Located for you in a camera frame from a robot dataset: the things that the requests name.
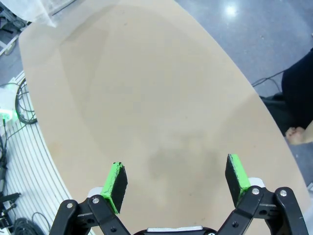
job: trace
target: cable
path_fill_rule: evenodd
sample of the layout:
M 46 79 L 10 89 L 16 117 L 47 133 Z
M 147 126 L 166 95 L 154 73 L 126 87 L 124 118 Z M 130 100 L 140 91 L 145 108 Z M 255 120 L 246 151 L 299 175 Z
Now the cable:
M 15 235 L 44 235 L 37 224 L 26 218 L 18 218 L 14 223 Z
M 21 106 L 20 104 L 20 99 L 22 97 L 23 94 L 28 93 L 28 91 L 23 91 L 23 88 L 26 87 L 26 78 L 24 78 L 22 80 L 22 82 L 19 84 L 19 88 L 18 91 L 16 92 L 16 96 L 15 96 L 15 110 L 16 110 L 16 114 L 18 116 L 18 119 L 20 120 L 20 122 L 26 124 L 34 124 L 37 122 L 37 118 L 34 118 L 34 115 L 30 118 L 30 119 L 26 119 L 22 114 L 21 114 L 21 109 L 23 109 L 26 112 L 34 112 L 33 110 L 27 110 L 24 107 Z
M 279 75 L 279 74 L 281 74 L 281 73 L 283 73 L 283 72 L 285 72 L 285 71 L 286 71 L 286 70 L 282 70 L 282 71 L 277 72 L 276 74 L 274 74 L 274 75 L 272 75 L 272 76 L 270 76 L 270 77 L 260 78 L 260 79 L 256 80 L 255 82 L 253 82 L 251 85 L 252 85 L 253 87 L 256 87 L 256 86 L 259 86 L 260 84 L 266 82 L 267 80 L 270 80 L 270 81 L 272 81 L 272 82 L 275 84 L 275 86 L 277 87 L 277 90 L 280 91 L 279 85 L 278 85 L 277 82 L 276 82 L 275 80 L 273 80 L 272 78 L 275 77 L 275 76 L 277 76 L 277 75 Z
M 42 214 L 42 213 L 40 213 L 40 212 L 35 212 L 35 213 L 33 213 L 33 216 L 31 217 L 31 221 L 34 223 L 34 216 L 35 216 L 35 214 L 39 214 L 39 215 L 41 215 L 41 216 L 45 219 L 45 221 L 47 222 L 47 225 L 48 225 L 49 232 L 50 232 L 51 227 L 50 227 L 50 224 L 49 224 L 48 219 L 45 217 L 44 214 Z

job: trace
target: beige tabletop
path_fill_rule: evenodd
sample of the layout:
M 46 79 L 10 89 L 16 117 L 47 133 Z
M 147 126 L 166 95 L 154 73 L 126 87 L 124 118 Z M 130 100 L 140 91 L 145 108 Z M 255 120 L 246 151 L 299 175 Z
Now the beige tabletop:
M 87 0 L 57 28 L 30 25 L 20 47 L 39 125 L 70 194 L 83 201 L 122 161 L 129 184 L 120 219 L 131 233 L 217 230 L 234 209 L 228 153 L 269 190 L 289 186 L 308 207 L 296 162 L 257 93 L 174 1 Z M 269 231 L 254 220 L 248 234 Z

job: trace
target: gray floor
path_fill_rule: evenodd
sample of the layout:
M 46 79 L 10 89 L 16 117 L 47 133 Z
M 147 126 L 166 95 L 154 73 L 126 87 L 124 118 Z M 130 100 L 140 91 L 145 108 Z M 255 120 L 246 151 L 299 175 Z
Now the gray floor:
M 311 0 L 176 0 L 222 46 L 252 83 L 288 68 L 313 47 Z M 0 31 L 0 40 L 8 37 Z M 18 45 L 0 57 L 0 83 L 22 71 Z M 275 78 L 278 83 L 281 76 Z M 271 81 L 256 87 L 269 96 Z M 313 181 L 313 144 L 291 146 L 307 184 Z

